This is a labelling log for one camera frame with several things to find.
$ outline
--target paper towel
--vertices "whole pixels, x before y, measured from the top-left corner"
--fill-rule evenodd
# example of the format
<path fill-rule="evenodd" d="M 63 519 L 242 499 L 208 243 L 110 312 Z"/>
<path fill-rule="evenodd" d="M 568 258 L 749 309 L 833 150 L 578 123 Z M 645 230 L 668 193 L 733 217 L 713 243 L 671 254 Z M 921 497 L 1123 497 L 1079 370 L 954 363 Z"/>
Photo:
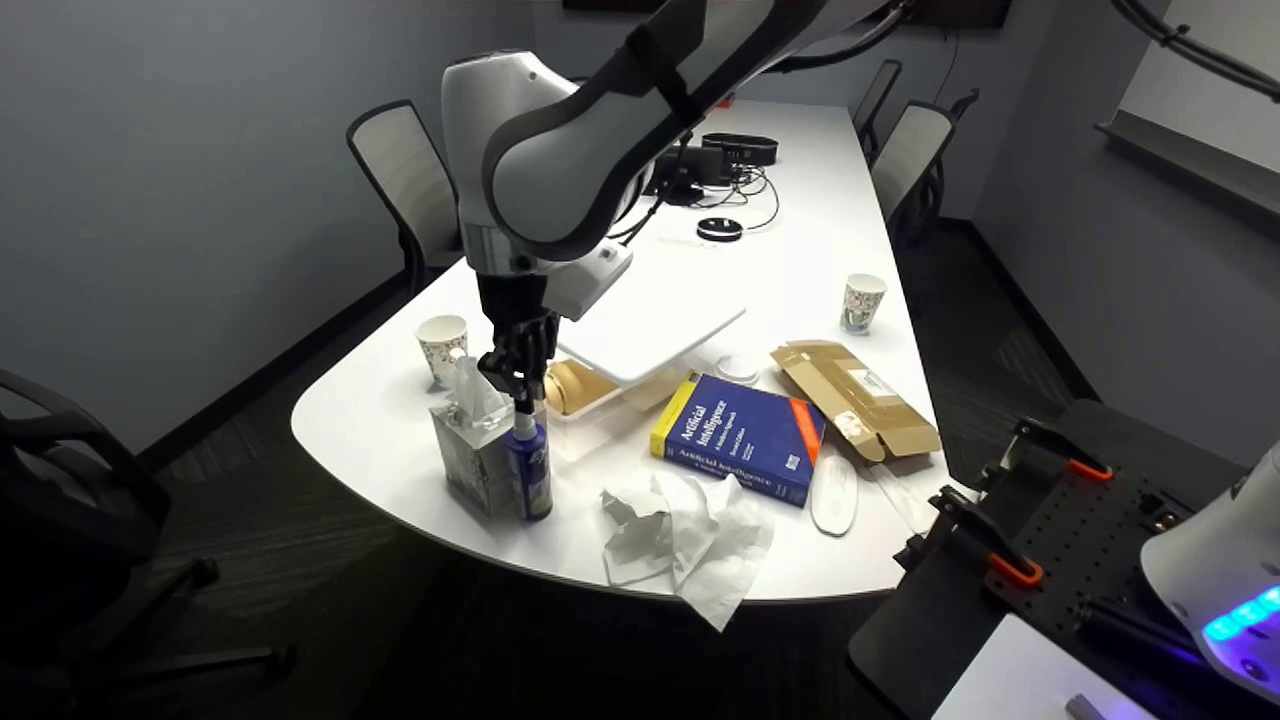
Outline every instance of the paper towel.
<path fill-rule="evenodd" d="M 604 543 L 607 584 L 668 575 L 677 597 L 724 631 L 770 547 L 770 512 L 749 509 L 744 497 L 734 475 L 721 485 L 653 475 L 604 489 L 604 512 L 615 519 Z"/>

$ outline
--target white cup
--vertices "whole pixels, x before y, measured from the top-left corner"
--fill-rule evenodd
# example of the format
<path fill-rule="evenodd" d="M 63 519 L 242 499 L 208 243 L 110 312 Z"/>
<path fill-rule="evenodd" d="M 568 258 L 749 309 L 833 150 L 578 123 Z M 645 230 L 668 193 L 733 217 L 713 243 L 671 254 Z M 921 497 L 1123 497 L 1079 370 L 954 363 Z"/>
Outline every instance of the white cup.
<path fill-rule="evenodd" d="M 450 359 L 450 353 L 468 355 L 468 319 L 458 317 L 433 317 L 415 326 L 415 344 L 426 355 L 433 369 L 433 391 L 445 386 L 445 369 Z"/>
<path fill-rule="evenodd" d="M 882 279 L 857 270 L 843 279 L 843 326 L 866 331 L 882 301 Z"/>

